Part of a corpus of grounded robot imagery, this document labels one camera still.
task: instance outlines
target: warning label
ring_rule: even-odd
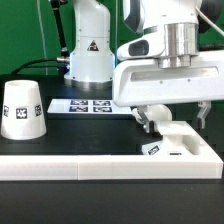
[[[99,51],[95,40],[92,41],[92,43],[90,44],[89,48],[87,49],[87,51]]]

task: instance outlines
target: green background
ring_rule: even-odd
[[[59,39],[54,15],[48,0],[40,0],[43,27],[45,32],[47,57],[60,56]],[[136,38],[136,34],[129,31],[122,22],[122,1],[100,0],[111,12],[111,50]],[[116,35],[116,10],[118,12],[118,32]],[[65,37],[69,51],[74,49],[75,21],[72,1],[60,9]],[[224,13],[217,24],[223,29]],[[36,0],[7,0],[1,2],[0,7],[0,74],[8,74],[18,66],[36,59],[44,58],[42,38],[37,11]],[[223,43],[224,38],[214,30],[200,35],[200,43]],[[45,74],[44,69],[23,71],[23,73]]]

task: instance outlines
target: paper cup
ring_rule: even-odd
[[[38,138],[46,133],[38,83],[15,80],[5,83],[1,134],[14,140]]]

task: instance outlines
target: black tabletop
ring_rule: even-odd
[[[144,133],[130,115],[54,115],[53,98],[111,99],[111,89],[86,91],[58,77],[2,76],[37,80],[48,132],[30,141],[0,138],[1,155],[139,154],[142,144],[160,139]],[[194,125],[195,105],[171,106],[174,118]],[[224,117],[219,107],[199,131],[223,156]],[[223,223],[222,180],[26,181],[0,183],[0,223]]]

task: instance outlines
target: black pattern sticker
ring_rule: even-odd
[[[27,108],[17,108],[16,109],[16,119],[27,119],[28,110]]]
[[[4,112],[3,112],[4,116],[8,117],[9,116],[9,107],[4,105]]]
[[[35,106],[35,114],[36,114],[36,117],[40,116],[42,114],[42,110],[41,110],[41,106],[38,105],[38,106]]]
[[[95,113],[112,113],[111,107],[93,107]]]
[[[70,105],[83,105],[86,106],[88,105],[88,100],[71,100],[71,104]]]
[[[87,113],[88,107],[71,106],[69,108],[69,112],[71,112],[71,113]]]
[[[153,147],[152,149],[150,149],[150,150],[148,151],[148,154],[149,154],[150,156],[153,156],[153,155],[156,154],[159,150],[160,150],[160,148],[158,147],[158,145],[156,145],[155,147]]]
[[[94,106],[111,106],[109,100],[94,100],[93,101]]]

